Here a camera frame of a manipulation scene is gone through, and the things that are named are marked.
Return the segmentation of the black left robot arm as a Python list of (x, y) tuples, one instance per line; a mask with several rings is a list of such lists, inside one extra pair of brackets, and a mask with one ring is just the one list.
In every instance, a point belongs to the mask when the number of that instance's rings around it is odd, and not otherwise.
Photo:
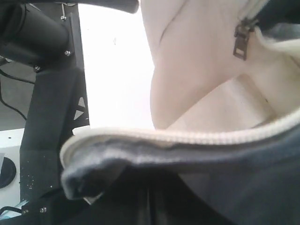
[(78, 18), (52, 19), (34, 0), (0, 2), (0, 55), (37, 72), (61, 64), (83, 68)]

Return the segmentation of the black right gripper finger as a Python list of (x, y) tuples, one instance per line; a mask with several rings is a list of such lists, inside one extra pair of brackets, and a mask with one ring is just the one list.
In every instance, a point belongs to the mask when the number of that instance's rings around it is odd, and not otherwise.
[(152, 225), (233, 225), (234, 222), (197, 197), (176, 174), (155, 171), (148, 176)]
[(25, 225), (148, 225), (148, 189), (143, 174), (127, 169), (94, 203), (68, 200), (62, 191), (31, 202)]

